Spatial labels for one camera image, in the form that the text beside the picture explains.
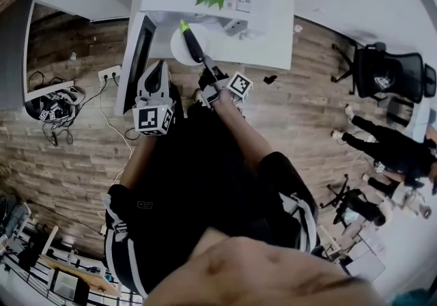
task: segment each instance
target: wood laminate floor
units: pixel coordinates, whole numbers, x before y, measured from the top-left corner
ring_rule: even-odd
[[[45,81],[54,77],[74,79],[84,89],[87,98],[100,89],[97,71],[121,64],[128,22],[90,24],[87,20],[67,14],[53,16],[53,12],[37,7],[31,27],[28,50],[28,77],[39,70]],[[41,20],[44,14],[51,19]],[[331,74],[345,71],[345,63],[331,49],[331,44],[352,50],[340,35],[305,20],[295,19],[303,27],[294,35],[292,68],[272,70],[262,67],[242,67],[220,64],[223,71],[243,72],[255,82],[244,115],[274,149],[288,156],[313,193],[316,201],[331,198],[327,184],[339,184],[348,173],[351,185],[359,185],[361,175],[370,166],[362,154],[330,138],[333,128],[350,128],[343,108],[351,104],[357,114],[383,123],[384,111],[371,99],[350,96],[351,81],[330,82]],[[189,68],[169,60],[173,82],[185,101],[197,88],[200,68]],[[271,85],[264,77],[277,75]],[[35,75],[30,83],[41,83]],[[131,113],[115,117],[117,87],[109,81],[102,95],[102,110],[121,133],[133,127]],[[30,205],[36,220],[49,227],[58,225],[60,234],[77,249],[96,257],[102,256],[103,237],[100,231],[104,220],[98,216],[103,210],[101,193],[106,193],[113,179],[124,168],[129,150],[119,135],[108,128],[93,99],[81,111],[70,128],[74,143],[66,143],[66,134],[58,137],[59,146],[51,145],[42,133],[42,123],[31,119],[25,110],[0,112],[0,163],[10,172],[6,184],[25,199],[51,208],[61,217],[40,206]],[[365,133],[357,137],[367,138]],[[378,201],[373,189],[361,186],[370,198]],[[335,238],[341,237],[341,225],[333,226],[333,208],[320,210],[319,223]]]

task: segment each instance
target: wooden floor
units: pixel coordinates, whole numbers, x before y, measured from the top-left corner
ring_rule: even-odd
[[[41,20],[38,9],[31,28],[28,50],[28,77],[36,70],[49,82],[53,77],[74,79],[87,98],[100,88],[97,71],[122,63],[128,22],[89,24],[82,18],[64,14]],[[292,68],[277,71],[264,68],[221,64],[233,74],[239,70],[255,82],[244,115],[274,149],[290,158],[318,203],[331,198],[327,184],[343,181],[350,175],[352,186],[360,184],[361,175],[370,166],[362,154],[330,138],[333,128],[347,128],[343,108],[351,104],[359,115],[382,122],[383,110],[372,99],[349,96],[350,80],[330,82],[331,74],[345,71],[343,60],[331,49],[334,42],[352,49],[348,41],[325,28],[295,19],[303,27],[294,35]],[[188,100],[197,87],[199,68],[188,68],[169,61],[173,82]],[[264,77],[277,75],[271,85]],[[30,87],[41,82],[34,76]],[[115,117],[116,86],[109,81],[102,95],[102,110],[121,133],[133,127],[131,113]],[[129,150],[119,135],[106,126],[95,98],[81,111],[70,128],[74,144],[68,145],[65,133],[55,148],[44,137],[42,123],[31,119],[24,110],[0,112],[0,163],[10,168],[7,184],[25,199],[48,206],[65,219],[40,206],[32,205],[36,219],[49,227],[58,225],[66,242],[94,256],[102,256],[104,220],[98,216],[101,193],[106,193],[113,179],[123,169]],[[365,133],[357,137],[366,139]],[[371,198],[373,190],[361,186]],[[320,224],[336,238],[343,228],[332,226],[332,207],[320,211]]]

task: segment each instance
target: wall outlet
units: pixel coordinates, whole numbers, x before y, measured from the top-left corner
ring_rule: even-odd
[[[101,70],[98,73],[98,79],[104,83],[105,77],[107,78],[107,80],[111,80],[113,77],[119,77],[121,73],[122,73],[121,66],[113,66],[108,69]]]

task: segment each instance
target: power strip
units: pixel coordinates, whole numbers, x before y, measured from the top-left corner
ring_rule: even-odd
[[[121,66],[113,66],[113,67],[110,67],[108,69],[101,70],[98,73],[98,79],[102,83],[104,83],[105,77],[108,80],[108,79],[112,79],[112,78],[115,78],[115,77],[119,77],[121,75],[121,73],[122,73],[122,67]]]

